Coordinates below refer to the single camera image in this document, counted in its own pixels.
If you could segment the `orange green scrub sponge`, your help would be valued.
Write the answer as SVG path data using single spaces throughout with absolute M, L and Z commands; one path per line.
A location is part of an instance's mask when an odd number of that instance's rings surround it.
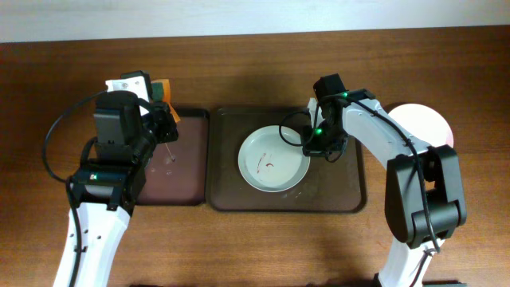
M 157 79 L 151 82 L 152 87 L 152 99 L 154 102 L 162 101 L 169 105 L 171 115 L 173 116 L 176 123 L 180 121 L 178 113 L 171 105 L 171 85 L 168 79 Z

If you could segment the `white plate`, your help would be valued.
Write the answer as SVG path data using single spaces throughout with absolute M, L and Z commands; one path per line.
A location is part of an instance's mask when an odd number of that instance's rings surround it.
M 311 162 L 296 146 L 299 141 L 298 132 L 277 125 L 252 132 L 237 156 L 242 178 L 251 187 L 267 193 L 296 186 L 306 176 Z
M 453 147 L 453 131 L 445 118 L 434 109 L 422 104 L 401 104 L 389 116 L 420 140 L 434 147 Z

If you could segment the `white plate front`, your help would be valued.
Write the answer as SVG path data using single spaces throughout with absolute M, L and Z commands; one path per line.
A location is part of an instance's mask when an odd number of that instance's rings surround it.
M 434 147 L 453 147 L 453 131 L 445 118 L 434 109 L 422 104 L 401 104 L 389 116 L 420 140 Z

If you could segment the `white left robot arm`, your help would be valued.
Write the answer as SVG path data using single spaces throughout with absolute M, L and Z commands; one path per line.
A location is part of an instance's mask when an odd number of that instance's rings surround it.
M 171 106 L 133 92 L 100 92 L 96 136 L 83 147 L 77 170 L 63 179 L 69 224 L 55 286 L 106 286 L 112 263 L 146 183 L 158 144 L 179 137 Z

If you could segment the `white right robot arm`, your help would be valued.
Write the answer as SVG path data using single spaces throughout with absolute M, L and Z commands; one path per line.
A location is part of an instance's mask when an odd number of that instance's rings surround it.
M 353 137 L 386 170 L 385 217 L 394 239 L 372 284 L 421 286 L 441 245 L 467 219 L 457 153 L 448 144 L 435 147 L 408 132 L 375 95 L 345 88 L 337 74 L 321 77 L 313 91 L 312 123 L 301 140 L 304 155 L 330 161 Z

